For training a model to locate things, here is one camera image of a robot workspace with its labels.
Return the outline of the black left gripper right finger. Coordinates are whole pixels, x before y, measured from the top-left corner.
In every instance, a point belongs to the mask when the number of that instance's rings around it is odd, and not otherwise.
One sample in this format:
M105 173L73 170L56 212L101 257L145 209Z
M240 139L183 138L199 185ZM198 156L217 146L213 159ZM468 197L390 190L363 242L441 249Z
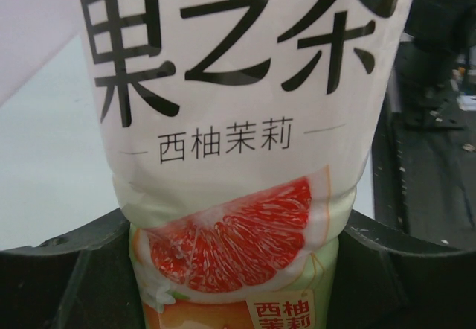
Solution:
M474 328L475 253L352 211L338 237L328 328Z

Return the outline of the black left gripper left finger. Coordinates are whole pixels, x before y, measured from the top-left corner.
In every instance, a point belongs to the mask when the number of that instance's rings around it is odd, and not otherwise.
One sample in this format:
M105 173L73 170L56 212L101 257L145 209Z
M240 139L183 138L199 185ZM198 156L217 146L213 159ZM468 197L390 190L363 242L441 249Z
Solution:
M116 209L45 241L1 252L2 328L144 328Z

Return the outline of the white green fruit tea bottle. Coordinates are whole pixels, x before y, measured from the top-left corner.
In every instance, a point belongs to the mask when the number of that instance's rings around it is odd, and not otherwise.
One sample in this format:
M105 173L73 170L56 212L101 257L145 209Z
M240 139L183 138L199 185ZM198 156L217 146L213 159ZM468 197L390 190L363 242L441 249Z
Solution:
M73 0L148 328L325 328L412 0Z

